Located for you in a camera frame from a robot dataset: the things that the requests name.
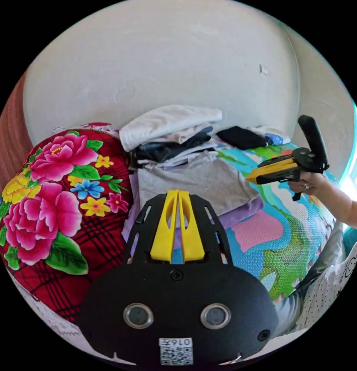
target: patterned sleeve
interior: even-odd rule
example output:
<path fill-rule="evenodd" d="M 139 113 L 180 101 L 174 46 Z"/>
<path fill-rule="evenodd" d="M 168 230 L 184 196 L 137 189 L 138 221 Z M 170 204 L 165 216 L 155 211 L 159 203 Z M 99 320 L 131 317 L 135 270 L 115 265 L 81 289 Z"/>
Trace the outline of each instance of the patterned sleeve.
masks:
<path fill-rule="evenodd" d="M 357 263 L 357 243 L 347 259 L 325 270 L 308 288 L 295 331 L 309 328 L 329 309 L 346 285 Z"/>

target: qr code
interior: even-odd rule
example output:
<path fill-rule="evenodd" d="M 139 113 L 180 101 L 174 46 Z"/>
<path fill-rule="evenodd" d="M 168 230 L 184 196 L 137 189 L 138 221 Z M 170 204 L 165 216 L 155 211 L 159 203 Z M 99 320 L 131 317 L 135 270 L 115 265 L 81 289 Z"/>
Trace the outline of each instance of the qr code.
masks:
<path fill-rule="evenodd" d="M 193 348 L 160 347 L 160 361 L 165 366 L 187 366 L 193 364 Z"/>

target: red floral fabric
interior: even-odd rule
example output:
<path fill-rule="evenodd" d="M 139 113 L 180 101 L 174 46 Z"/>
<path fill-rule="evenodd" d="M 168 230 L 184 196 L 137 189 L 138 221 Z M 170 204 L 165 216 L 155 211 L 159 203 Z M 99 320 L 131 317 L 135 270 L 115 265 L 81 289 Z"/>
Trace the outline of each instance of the red floral fabric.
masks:
<path fill-rule="evenodd" d="M 92 130 L 58 133 L 28 155 L 0 198 L 0 254 L 35 298 L 77 322 L 91 283 L 122 263 L 133 203 L 118 139 Z"/>

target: folded purple cloth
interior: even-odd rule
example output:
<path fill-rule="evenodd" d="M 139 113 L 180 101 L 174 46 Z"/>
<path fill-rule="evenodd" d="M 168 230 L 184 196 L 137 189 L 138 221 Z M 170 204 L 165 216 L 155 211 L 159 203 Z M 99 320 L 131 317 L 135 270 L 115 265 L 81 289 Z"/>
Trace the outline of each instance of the folded purple cloth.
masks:
<path fill-rule="evenodd" d="M 131 232 L 131 229 L 133 227 L 133 224 L 135 223 L 135 220 L 137 216 L 139 215 L 139 212 L 141 210 L 140 208 L 140 197 L 139 197 L 139 181 L 137 174 L 132 174 L 129 176 L 129 180 L 131 183 L 131 189 L 132 189 L 132 195 L 134 203 L 129 211 L 128 219 L 124 222 L 124 227 L 122 230 L 122 236 L 125 241 L 128 240 L 129 234 Z M 253 216 L 255 213 L 263 209 L 264 202 L 263 200 L 258 196 L 253 201 L 248 202 L 247 204 L 236 208 L 232 211 L 229 211 L 228 213 L 225 213 L 223 215 L 220 215 L 218 218 L 223 225 L 225 229 L 230 228 L 234 226 L 235 224 L 241 222 L 244 219 L 249 218 L 250 216 Z M 137 239 L 135 239 L 132 249 L 131 249 L 131 255 L 135 252 L 136 249 L 136 243 Z M 181 230 L 180 228 L 176 229 L 175 236 L 174 236 L 174 249 L 181 247 Z"/>

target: black handle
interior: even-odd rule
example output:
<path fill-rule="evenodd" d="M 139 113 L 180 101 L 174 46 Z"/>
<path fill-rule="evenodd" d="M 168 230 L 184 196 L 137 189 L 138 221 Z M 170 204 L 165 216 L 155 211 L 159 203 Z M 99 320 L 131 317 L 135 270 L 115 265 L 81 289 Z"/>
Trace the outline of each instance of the black handle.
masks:
<path fill-rule="evenodd" d="M 294 193 L 294 196 L 292 197 L 293 201 L 299 201 L 301 199 L 301 193 Z"/>
<path fill-rule="evenodd" d="M 328 156 L 325 143 L 315 119 L 307 115 L 302 115 L 298 119 L 298 124 L 301 127 L 303 134 L 305 135 L 310 146 L 311 152 L 315 155 L 316 160 L 327 165 Z"/>

